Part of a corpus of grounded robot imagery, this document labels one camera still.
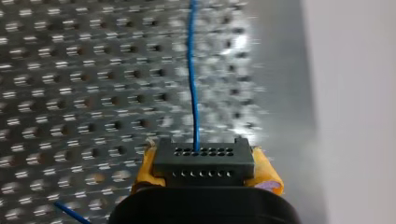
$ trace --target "metal panel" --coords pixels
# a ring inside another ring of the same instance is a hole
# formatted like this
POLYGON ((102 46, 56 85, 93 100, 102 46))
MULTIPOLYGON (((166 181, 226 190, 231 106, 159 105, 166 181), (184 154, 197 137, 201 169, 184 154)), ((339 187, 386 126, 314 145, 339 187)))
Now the metal panel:
MULTIPOLYGON (((146 138, 191 141, 187 8, 0 3, 0 220, 68 222, 51 205, 60 200, 105 223, 129 193, 146 138)), ((322 220, 308 215, 320 192, 304 194, 317 176, 305 170, 315 165, 314 130, 298 3, 202 1, 196 42, 203 141, 243 135, 263 145, 304 220, 322 220)))

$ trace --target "wire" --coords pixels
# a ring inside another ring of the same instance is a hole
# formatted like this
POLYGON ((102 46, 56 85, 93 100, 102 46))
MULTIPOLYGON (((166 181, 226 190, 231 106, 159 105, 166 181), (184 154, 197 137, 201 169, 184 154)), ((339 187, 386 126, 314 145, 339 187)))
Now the wire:
POLYGON ((88 221, 87 219, 85 219, 81 215, 77 214, 75 211, 67 208, 62 203, 55 202, 54 205, 55 205, 55 207, 57 207, 57 208, 61 209, 62 211, 64 211, 67 215, 69 215, 73 219, 77 220, 79 223, 81 223, 81 224, 91 224, 90 221, 88 221))
POLYGON ((190 0, 190 16, 189 28, 187 37, 187 64, 189 67, 189 82, 191 92, 191 107, 192 116, 194 120, 194 133, 193 133, 193 148, 195 152, 199 151, 199 112, 198 112, 198 97, 195 88, 195 69, 194 69, 194 30, 195 30, 195 13, 196 13, 196 0, 190 0))

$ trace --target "black plastic part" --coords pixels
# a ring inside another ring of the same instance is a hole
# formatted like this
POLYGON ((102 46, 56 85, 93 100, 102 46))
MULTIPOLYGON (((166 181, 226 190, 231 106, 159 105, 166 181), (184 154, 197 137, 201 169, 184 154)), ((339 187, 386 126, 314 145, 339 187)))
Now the black plastic part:
POLYGON ((202 143, 199 152, 191 143, 161 139, 153 162, 154 176, 167 187, 243 186, 254 176, 254 160, 246 138, 234 143, 202 143))
POLYGON ((294 208, 263 189, 152 188, 122 201, 109 224, 299 224, 294 208))

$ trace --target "black connector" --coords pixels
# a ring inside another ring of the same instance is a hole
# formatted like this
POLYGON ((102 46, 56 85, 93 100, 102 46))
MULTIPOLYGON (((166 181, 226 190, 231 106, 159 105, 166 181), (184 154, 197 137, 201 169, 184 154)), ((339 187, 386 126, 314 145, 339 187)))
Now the black connector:
POLYGON ((152 173, 168 187, 243 186, 254 176, 254 160, 246 138, 234 143, 202 143, 194 152, 191 143, 161 139, 152 173))

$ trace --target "white wall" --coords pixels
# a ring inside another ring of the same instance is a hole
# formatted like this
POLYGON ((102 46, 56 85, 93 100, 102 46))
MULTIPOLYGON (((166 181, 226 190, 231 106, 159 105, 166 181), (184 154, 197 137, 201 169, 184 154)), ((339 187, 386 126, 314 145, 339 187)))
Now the white wall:
POLYGON ((396 223, 396 1, 304 0, 330 223, 396 223))

